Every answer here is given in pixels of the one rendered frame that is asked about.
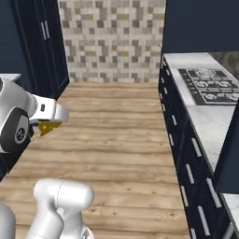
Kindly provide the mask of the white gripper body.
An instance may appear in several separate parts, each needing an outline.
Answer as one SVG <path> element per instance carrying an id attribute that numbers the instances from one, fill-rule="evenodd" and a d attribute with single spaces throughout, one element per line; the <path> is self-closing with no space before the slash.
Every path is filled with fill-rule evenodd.
<path id="1" fill-rule="evenodd" d="M 61 104 L 53 101 L 52 121 L 65 122 L 69 120 L 68 110 Z"/>

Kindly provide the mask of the yellow cheese wedge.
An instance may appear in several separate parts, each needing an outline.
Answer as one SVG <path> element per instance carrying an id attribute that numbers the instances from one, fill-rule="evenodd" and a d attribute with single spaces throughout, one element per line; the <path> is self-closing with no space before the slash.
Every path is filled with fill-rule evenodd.
<path id="1" fill-rule="evenodd" d="M 52 131 L 54 128 L 59 127 L 60 125 L 61 125 L 60 122 L 40 121 L 38 123 L 40 135 L 43 136 Z"/>

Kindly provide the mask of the tall dark blue cabinet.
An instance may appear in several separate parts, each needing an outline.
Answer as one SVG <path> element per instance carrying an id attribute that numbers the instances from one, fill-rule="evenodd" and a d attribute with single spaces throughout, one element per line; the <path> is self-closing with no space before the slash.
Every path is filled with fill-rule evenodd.
<path id="1" fill-rule="evenodd" d="M 69 83 L 57 0 L 11 0 L 33 93 L 58 99 Z"/>

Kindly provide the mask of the dark blue base cabinet run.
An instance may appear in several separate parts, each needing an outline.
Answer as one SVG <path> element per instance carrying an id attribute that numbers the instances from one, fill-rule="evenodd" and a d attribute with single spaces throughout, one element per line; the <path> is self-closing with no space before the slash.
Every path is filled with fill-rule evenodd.
<path id="1" fill-rule="evenodd" d="M 237 104 L 196 105 L 180 68 L 219 69 L 232 75 L 208 53 L 166 53 L 161 60 L 159 96 L 190 238 L 239 239 L 239 194 L 218 192 L 214 185 Z"/>

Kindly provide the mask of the dark blue cabinet door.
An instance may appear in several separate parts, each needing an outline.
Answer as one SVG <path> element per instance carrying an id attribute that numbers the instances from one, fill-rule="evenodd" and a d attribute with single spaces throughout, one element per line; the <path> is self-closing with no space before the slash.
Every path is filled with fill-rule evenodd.
<path id="1" fill-rule="evenodd" d="M 239 194 L 239 102 L 219 154 L 214 185 L 218 192 Z"/>

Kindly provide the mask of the black gas hob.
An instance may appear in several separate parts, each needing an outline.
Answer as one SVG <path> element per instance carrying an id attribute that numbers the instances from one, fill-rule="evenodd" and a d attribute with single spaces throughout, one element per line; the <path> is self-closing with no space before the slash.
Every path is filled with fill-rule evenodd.
<path id="1" fill-rule="evenodd" d="M 236 105 L 239 81 L 219 69 L 180 68 L 190 95 L 196 105 Z"/>

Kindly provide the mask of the dark blue wall cabinet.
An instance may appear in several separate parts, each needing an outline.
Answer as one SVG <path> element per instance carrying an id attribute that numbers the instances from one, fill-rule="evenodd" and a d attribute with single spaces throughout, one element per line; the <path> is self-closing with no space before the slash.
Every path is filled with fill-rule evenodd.
<path id="1" fill-rule="evenodd" d="M 166 0 L 163 53 L 239 51 L 239 0 Z"/>

